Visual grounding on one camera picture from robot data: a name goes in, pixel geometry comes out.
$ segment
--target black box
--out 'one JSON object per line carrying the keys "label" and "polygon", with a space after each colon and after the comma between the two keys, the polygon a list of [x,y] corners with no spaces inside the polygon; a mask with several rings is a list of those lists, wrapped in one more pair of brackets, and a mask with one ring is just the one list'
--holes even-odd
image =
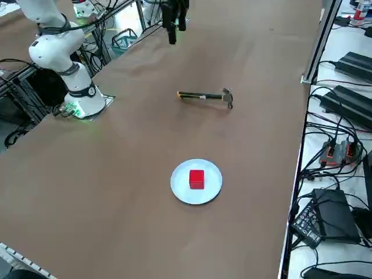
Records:
{"label": "black box", "polygon": [[320,233],[324,240],[358,244],[359,232],[344,192],[314,189],[312,196]]}

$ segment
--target white plate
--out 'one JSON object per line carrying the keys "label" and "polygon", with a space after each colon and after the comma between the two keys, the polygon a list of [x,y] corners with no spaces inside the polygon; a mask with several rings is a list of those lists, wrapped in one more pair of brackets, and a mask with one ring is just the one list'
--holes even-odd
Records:
{"label": "white plate", "polygon": [[[190,189],[190,170],[204,170],[204,189]],[[222,174],[210,161],[191,159],[178,165],[170,177],[170,188],[181,201],[201,205],[214,199],[222,187]]]}

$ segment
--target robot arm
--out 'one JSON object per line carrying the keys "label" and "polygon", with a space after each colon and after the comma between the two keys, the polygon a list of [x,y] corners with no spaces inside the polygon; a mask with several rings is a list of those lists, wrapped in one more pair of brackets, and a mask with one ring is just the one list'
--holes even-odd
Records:
{"label": "robot arm", "polygon": [[[42,28],[77,26],[67,22],[54,0],[17,0],[17,3],[25,16]],[[69,90],[63,107],[67,106],[73,111],[73,115],[81,119],[94,115],[105,107],[105,99],[85,66],[70,59],[70,55],[79,49],[83,41],[82,29],[67,30],[59,34],[48,32],[39,36],[28,49],[35,64],[61,76]]]}

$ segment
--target red cube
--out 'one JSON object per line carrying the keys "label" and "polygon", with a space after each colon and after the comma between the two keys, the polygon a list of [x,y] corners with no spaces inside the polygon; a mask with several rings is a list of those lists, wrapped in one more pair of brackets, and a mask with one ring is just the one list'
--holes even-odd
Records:
{"label": "red cube", "polygon": [[204,189],[204,171],[190,170],[190,189]]}

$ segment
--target power adapter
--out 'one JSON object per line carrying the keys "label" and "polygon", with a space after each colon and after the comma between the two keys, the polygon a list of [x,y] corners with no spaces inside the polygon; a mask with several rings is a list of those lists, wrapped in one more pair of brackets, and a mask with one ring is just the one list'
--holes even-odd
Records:
{"label": "power adapter", "polygon": [[336,62],[336,71],[372,83],[372,58],[348,52]]}

